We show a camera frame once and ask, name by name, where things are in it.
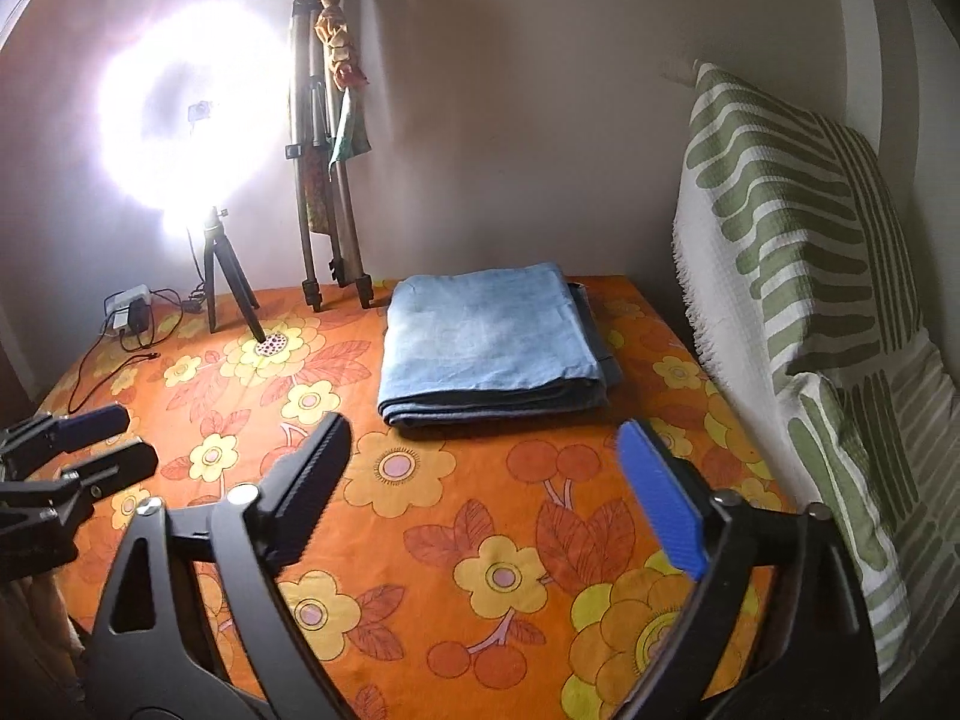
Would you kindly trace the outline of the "orange floral bedsheet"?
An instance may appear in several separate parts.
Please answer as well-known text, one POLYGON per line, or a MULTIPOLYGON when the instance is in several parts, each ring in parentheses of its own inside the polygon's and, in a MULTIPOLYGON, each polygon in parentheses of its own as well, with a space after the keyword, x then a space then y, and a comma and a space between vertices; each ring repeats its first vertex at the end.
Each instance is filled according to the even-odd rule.
POLYGON ((296 289, 260 294, 267 341, 233 307, 158 312, 158 349, 119 340, 47 395, 124 405, 156 473, 96 507, 59 574, 91 624, 122 533, 151 496, 210 504, 254 483, 322 418, 342 413, 352 461, 280 589, 364 718, 605 718, 665 644, 688 578, 670 566, 615 458, 617 427, 649 422, 716 488, 786 500, 719 390, 622 277, 587 297, 623 380, 600 410, 399 431, 377 414, 386 312, 340 289, 313 312, 296 289))

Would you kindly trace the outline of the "small black tripod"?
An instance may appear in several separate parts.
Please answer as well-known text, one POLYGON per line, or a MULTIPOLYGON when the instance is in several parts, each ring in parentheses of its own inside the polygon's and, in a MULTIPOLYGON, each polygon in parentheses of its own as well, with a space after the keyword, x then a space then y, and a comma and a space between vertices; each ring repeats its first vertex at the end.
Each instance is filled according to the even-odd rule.
POLYGON ((265 335, 262 323, 257 317, 257 309, 259 309, 260 304, 257 301, 256 294, 254 294, 254 289, 252 289, 245 276, 244 270, 242 270, 241 262, 235 249, 233 249, 233 244, 231 244, 228 234, 224 231, 223 216, 223 211, 213 206, 203 228, 202 288, 208 330, 212 333, 218 330, 215 268, 219 268, 224 281, 228 284, 229 293, 233 294, 236 307, 239 309, 245 325, 247 325, 247 330, 251 332, 252 338, 257 343, 263 343, 267 340, 267 335, 265 335))

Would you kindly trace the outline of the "colourful cloth on tripod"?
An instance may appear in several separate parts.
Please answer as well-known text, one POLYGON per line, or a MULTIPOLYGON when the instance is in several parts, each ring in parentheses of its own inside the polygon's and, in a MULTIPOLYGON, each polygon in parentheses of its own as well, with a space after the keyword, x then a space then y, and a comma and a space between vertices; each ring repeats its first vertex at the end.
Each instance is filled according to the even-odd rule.
POLYGON ((291 36, 295 82, 290 94, 291 143, 286 158, 298 163, 298 197, 306 229, 331 234, 332 167, 368 153, 363 112, 368 78, 348 28, 342 0, 293 0, 291 36))

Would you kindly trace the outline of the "white power strip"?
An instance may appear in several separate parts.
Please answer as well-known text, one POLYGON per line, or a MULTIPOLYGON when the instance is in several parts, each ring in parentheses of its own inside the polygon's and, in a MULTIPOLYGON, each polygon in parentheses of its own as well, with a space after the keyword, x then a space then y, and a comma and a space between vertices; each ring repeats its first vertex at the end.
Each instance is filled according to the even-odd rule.
POLYGON ((104 318, 106 330, 114 335, 127 332, 127 306, 135 298, 146 298, 151 305, 151 291, 146 284, 137 284, 133 288, 124 289, 116 294, 110 294, 104 301, 104 318))

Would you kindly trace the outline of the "green striped white pillow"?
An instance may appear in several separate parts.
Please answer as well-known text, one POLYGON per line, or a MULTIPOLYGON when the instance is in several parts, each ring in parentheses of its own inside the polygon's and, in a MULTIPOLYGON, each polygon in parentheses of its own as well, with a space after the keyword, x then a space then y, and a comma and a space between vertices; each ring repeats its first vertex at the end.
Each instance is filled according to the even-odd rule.
POLYGON ((698 355, 761 460, 835 514, 893 686, 957 603, 958 390, 871 144, 701 64, 674 257, 698 355))

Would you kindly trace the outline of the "light blue denim pants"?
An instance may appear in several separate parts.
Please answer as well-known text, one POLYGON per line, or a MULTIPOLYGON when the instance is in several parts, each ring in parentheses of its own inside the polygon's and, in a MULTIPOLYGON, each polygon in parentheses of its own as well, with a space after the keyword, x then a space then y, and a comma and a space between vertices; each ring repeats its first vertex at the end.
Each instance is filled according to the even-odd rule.
POLYGON ((387 426, 527 418, 608 403, 623 380, 583 283, 555 263, 398 283, 377 412, 387 426))

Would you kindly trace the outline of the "black power adapter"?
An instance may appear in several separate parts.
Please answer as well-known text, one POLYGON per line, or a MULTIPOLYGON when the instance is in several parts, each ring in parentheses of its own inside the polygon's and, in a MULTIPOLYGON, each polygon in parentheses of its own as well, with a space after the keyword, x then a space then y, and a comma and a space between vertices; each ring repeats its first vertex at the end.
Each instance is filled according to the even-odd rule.
POLYGON ((151 305, 146 298, 135 298, 127 306, 127 332, 141 335, 151 328, 151 305))

